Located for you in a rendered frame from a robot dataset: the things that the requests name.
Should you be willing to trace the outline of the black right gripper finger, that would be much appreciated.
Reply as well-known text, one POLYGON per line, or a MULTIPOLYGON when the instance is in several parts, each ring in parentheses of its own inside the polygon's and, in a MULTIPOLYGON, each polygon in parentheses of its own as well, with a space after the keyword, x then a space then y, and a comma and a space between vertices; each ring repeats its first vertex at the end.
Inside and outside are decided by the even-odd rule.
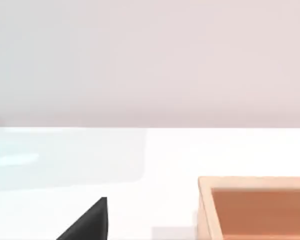
POLYGON ((101 197, 56 240, 108 240, 107 197, 101 197))

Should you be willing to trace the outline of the shallow salmon-coloured box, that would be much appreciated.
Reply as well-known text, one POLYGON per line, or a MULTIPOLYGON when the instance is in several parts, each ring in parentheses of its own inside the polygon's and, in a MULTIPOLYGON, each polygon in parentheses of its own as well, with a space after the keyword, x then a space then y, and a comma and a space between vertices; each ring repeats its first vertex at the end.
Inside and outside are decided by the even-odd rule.
POLYGON ((300 177, 200 176, 197 240, 300 240, 300 177))

